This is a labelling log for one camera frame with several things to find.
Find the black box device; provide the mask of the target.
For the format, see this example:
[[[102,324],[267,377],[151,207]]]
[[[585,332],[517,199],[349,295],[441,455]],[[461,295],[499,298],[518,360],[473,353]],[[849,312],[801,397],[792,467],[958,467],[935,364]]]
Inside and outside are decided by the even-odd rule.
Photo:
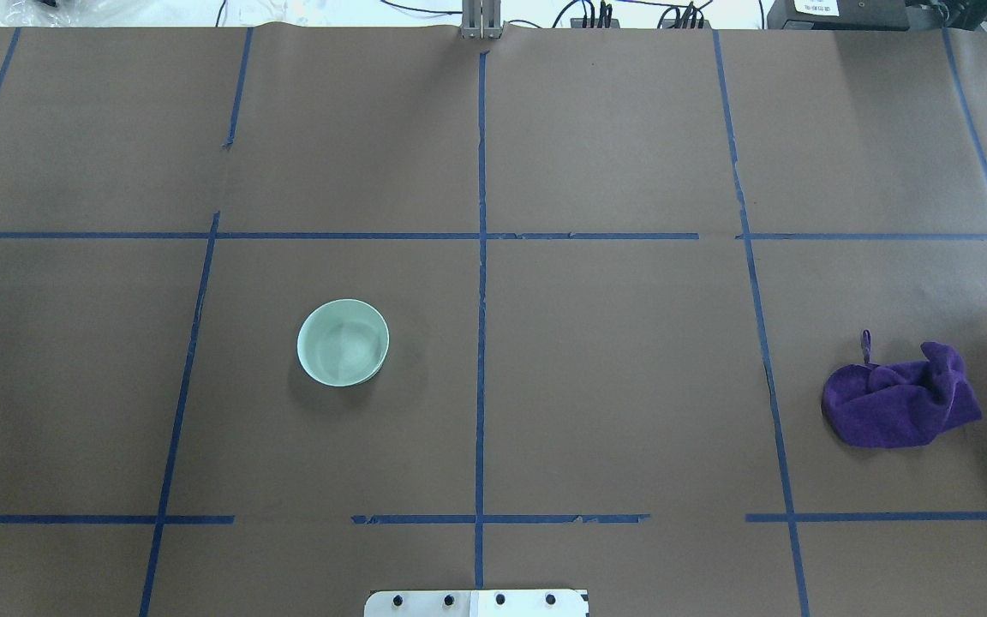
[[[908,31],[905,1],[775,1],[768,30]]]

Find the mint green bowl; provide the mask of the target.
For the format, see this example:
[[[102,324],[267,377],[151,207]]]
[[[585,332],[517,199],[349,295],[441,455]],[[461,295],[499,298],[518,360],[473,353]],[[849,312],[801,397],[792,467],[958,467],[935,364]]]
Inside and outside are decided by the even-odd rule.
[[[359,298],[337,298],[302,322],[296,356],[302,371],[322,386],[359,386],[379,374],[390,343],[378,309]]]

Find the purple cloth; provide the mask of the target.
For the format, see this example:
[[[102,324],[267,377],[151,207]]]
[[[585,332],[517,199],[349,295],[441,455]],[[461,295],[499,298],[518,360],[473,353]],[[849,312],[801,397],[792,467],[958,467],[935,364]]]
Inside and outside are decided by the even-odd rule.
[[[822,416],[848,446],[927,446],[982,419],[965,360],[954,347],[924,341],[921,360],[878,364],[870,331],[862,331],[860,344],[862,362],[835,370],[820,395]]]

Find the aluminium frame post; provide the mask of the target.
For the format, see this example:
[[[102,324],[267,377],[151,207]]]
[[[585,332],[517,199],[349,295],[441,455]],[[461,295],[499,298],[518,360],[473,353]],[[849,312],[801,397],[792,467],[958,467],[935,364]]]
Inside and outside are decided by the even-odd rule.
[[[463,0],[461,36],[463,39],[501,39],[505,31],[500,0]]]

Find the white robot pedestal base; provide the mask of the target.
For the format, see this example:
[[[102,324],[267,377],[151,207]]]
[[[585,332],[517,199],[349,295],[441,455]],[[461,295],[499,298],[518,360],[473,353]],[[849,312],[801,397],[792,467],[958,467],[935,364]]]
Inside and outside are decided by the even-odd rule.
[[[381,590],[364,616],[589,616],[586,590]]]

